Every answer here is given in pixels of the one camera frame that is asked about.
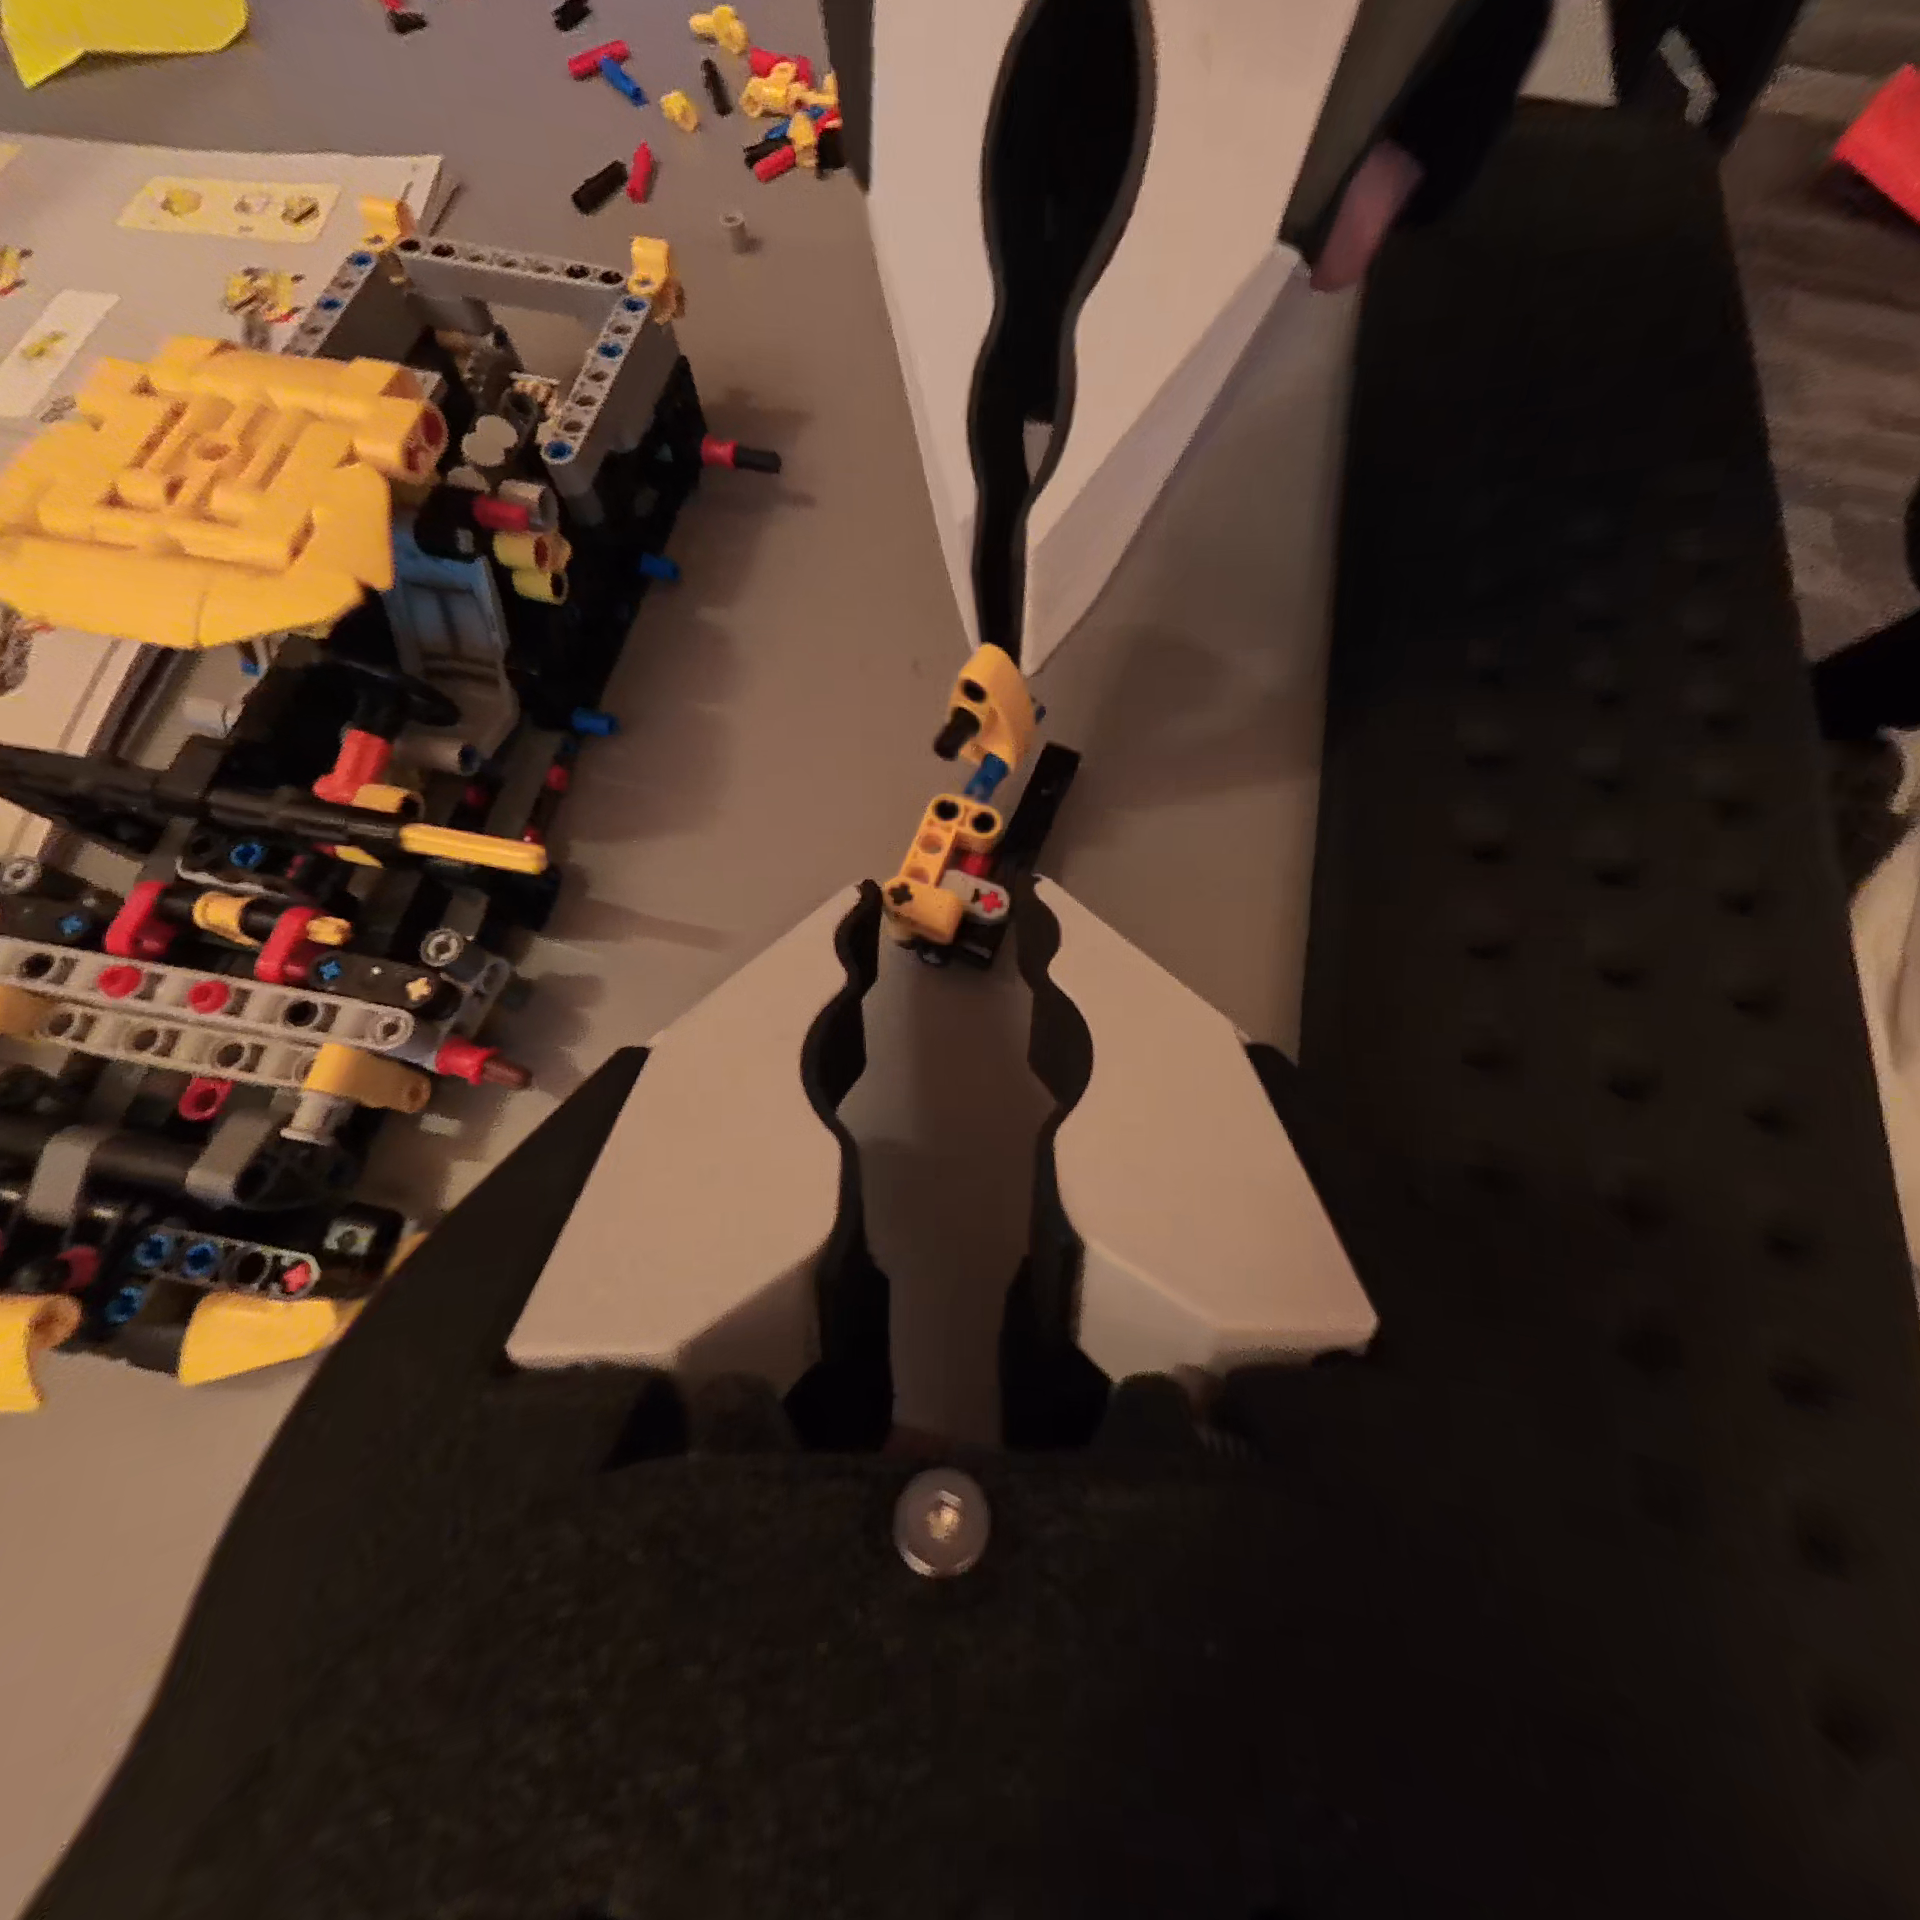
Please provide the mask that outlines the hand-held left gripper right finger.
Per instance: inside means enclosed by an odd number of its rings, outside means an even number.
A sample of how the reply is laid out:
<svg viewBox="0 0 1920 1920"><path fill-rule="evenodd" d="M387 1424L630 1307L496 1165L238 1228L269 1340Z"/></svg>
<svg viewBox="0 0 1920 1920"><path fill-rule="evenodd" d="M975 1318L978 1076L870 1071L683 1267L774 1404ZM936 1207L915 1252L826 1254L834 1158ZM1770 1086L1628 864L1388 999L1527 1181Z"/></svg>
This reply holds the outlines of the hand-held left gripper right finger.
<svg viewBox="0 0 1920 1920"><path fill-rule="evenodd" d="M1021 884L1014 947L1047 1116L1002 1440L1084 1446L1133 1379L1206 1394L1365 1354L1378 1311L1288 1132L1287 1060L1055 879Z"/></svg>

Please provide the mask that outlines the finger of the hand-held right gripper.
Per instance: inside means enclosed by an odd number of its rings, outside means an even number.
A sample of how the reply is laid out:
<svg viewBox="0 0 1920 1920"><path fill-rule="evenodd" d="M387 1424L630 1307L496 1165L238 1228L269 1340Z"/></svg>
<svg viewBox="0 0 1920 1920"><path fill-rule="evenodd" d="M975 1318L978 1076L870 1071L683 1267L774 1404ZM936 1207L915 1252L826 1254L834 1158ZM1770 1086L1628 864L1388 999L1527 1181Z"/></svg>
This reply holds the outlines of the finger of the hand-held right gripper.
<svg viewBox="0 0 1920 1920"><path fill-rule="evenodd" d="M1026 669L1087 614L1294 275L1282 218L1357 12L1125 6L1136 106L1067 299L1058 418L1024 514Z"/></svg>
<svg viewBox="0 0 1920 1920"><path fill-rule="evenodd" d="M1039 500L1085 301L1084 5L870 6L869 226L927 500L973 639L1054 654Z"/></svg>

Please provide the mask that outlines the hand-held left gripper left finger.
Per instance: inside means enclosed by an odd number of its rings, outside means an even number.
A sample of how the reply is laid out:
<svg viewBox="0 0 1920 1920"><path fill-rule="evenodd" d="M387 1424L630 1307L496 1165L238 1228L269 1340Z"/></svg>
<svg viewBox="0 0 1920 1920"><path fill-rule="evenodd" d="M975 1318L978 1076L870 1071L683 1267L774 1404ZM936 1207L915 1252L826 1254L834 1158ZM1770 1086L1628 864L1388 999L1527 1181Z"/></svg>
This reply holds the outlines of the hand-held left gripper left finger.
<svg viewBox="0 0 1920 1920"><path fill-rule="evenodd" d="M878 957L860 879L644 1044L507 1336L516 1368L751 1381L816 1450L890 1435L891 1292L840 1119Z"/></svg>

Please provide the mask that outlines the small yellow black brick assembly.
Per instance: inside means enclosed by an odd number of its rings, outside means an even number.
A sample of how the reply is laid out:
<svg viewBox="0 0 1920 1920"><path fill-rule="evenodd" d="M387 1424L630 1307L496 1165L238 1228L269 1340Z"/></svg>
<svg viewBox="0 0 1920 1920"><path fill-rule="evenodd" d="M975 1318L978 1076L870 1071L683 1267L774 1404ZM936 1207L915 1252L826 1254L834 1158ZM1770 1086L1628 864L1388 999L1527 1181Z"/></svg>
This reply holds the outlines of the small yellow black brick assembly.
<svg viewBox="0 0 1920 1920"><path fill-rule="evenodd" d="M1016 884L1037 871L1079 770L1076 750L1047 743L1013 812L996 805L1011 767L991 754L958 791L931 797L880 886L893 940L927 966L991 970Z"/></svg>

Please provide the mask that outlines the yellow curved connector brick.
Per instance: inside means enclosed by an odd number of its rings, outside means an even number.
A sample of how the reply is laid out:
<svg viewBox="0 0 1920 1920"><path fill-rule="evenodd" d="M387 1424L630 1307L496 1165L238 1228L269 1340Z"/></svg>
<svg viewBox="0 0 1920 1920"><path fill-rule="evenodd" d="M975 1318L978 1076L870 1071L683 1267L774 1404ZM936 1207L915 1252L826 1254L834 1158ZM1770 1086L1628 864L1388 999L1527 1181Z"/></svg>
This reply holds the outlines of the yellow curved connector brick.
<svg viewBox="0 0 1920 1920"><path fill-rule="evenodd" d="M994 800L1034 750L1039 714L1020 663L996 644L978 644L956 677L947 718L932 739L936 759L962 762L971 770L959 786L964 800Z"/></svg>

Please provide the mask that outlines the yellow black brick car model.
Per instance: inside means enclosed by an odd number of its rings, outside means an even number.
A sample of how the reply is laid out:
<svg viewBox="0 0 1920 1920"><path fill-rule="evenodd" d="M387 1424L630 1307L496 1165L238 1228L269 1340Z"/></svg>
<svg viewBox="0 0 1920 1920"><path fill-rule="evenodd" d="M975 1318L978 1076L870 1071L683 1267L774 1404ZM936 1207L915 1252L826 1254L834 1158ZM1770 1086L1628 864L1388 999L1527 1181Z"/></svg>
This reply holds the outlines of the yellow black brick car model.
<svg viewBox="0 0 1920 1920"><path fill-rule="evenodd" d="M496 1038L556 813L707 469L666 242L367 238L283 346L98 362L4 464L4 663L130 648L165 763L4 740L4 1414L50 1355L210 1384L333 1346L419 1237L394 1119Z"/></svg>

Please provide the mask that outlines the grey desk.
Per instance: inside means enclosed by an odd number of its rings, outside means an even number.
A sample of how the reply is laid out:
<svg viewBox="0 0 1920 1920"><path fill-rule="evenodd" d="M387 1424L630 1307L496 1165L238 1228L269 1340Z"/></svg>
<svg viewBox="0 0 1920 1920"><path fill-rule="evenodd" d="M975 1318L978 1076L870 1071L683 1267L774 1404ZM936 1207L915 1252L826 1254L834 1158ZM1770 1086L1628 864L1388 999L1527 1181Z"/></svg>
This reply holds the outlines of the grey desk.
<svg viewBox="0 0 1920 1920"><path fill-rule="evenodd" d="M170 148L439 152L445 232L582 256L667 238L707 418L781 478L702 480L611 687L619 733L559 813L566 891L535 940L510 1054L530 1092L454 1087L381 1130L373 1178L452 1207L619 1044L650 1040L828 896L898 856L966 651L860 190L749 183L740 118L656 132L630 222L568 203L640 115L563 75L538 5L445 5L394 36L370 5L256 5L212 59L4 77L4 131ZM1084 629L1042 677L1085 759L1047 875L1255 1040L1298 1047L1320 752L1331 528L1355 307L1291 286ZM870 1245L896 1287L912 1438L994 1440L1002 1288L1045 1116L1026 994L890 952L847 1101ZM36 1892L144 1719L207 1556L324 1359L218 1383L45 1363L4 1419L4 1915Z"/></svg>

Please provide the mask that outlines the person's right hand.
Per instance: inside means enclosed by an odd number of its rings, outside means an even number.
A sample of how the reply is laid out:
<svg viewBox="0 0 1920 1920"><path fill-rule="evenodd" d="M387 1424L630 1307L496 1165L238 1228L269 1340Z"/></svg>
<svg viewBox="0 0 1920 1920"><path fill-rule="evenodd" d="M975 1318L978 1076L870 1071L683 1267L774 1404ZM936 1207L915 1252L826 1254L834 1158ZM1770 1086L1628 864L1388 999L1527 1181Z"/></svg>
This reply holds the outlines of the person's right hand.
<svg viewBox="0 0 1920 1920"><path fill-rule="evenodd" d="M1346 180L1312 259L1316 295L1342 295L1365 279L1386 238L1424 186L1424 166L1398 142L1381 140Z"/></svg>

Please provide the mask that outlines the scattered small loose bricks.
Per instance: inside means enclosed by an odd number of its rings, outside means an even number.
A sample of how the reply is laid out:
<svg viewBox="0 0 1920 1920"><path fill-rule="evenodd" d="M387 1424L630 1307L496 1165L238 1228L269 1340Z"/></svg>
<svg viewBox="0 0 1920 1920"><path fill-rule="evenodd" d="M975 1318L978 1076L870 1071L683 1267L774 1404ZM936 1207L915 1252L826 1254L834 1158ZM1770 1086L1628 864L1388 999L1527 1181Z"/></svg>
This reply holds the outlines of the scattered small loose bricks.
<svg viewBox="0 0 1920 1920"><path fill-rule="evenodd" d="M397 251L666 279L822 280L854 240L850 131L816 5L388 5L407 106L462 148Z"/></svg>

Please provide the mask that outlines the black dimpled pad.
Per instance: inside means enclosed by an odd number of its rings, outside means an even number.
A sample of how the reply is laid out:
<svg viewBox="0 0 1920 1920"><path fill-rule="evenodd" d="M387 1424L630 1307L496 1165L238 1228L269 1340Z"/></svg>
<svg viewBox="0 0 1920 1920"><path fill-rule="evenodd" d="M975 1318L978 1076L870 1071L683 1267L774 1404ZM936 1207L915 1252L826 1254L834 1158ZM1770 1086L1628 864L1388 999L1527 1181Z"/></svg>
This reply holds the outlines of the black dimpled pad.
<svg viewBox="0 0 1920 1920"><path fill-rule="evenodd" d="M1378 1915L1915 1915L1915 1307L1714 155L1530 106L1363 299L1302 1054Z"/></svg>

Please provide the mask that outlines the red flat object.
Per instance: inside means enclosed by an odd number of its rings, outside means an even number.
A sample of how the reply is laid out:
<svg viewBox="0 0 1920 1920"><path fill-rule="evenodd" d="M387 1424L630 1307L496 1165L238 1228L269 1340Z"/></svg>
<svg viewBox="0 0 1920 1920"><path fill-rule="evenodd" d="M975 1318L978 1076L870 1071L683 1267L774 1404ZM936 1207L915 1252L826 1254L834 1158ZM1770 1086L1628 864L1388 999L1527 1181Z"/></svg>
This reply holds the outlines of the red flat object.
<svg viewBox="0 0 1920 1920"><path fill-rule="evenodd" d="M1900 66L1834 142L1831 162L1917 223L1917 68Z"/></svg>

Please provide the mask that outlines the grey building instruction booklet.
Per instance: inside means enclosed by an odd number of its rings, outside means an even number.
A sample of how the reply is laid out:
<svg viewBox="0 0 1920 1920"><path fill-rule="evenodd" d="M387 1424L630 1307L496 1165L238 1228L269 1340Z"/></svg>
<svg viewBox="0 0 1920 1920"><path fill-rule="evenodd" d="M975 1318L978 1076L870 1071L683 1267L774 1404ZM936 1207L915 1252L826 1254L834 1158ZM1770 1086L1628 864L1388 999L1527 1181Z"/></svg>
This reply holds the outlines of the grey building instruction booklet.
<svg viewBox="0 0 1920 1920"><path fill-rule="evenodd" d="M370 378L272 375L442 158L4 135L4 744L115 754L175 654L344 613L373 482L445 435L355 424ZM328 459L295 450L315 427Z"/></svg>

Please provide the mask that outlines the person in white shirt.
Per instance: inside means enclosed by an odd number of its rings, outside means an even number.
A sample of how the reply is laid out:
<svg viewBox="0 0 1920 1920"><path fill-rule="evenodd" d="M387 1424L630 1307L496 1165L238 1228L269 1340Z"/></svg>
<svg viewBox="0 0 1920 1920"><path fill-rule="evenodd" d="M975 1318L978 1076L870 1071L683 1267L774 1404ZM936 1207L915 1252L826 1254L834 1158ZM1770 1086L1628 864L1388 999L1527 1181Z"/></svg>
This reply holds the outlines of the person in white shirt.
<svg viewBox="0 0 1920 1920"><path fill-rule="evenodd" d="M1852 940L1877 1075L1917 1087L1917 830L1859 882Z"/></svg>

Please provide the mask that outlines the yellow paper sheet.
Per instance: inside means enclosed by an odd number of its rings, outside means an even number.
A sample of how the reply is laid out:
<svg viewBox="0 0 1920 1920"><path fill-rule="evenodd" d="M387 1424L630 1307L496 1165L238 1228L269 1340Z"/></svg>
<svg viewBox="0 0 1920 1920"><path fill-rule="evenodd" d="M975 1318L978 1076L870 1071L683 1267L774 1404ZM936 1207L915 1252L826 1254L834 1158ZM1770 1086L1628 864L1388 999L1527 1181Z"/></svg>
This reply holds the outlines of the yellow paper sheet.
<svg viewBox="0 0 1920 1920"><path fill-rule="evenodd" d="M220 55L246 27L248 2L3 2L4 53L24 88L94 56Z"/></svg>

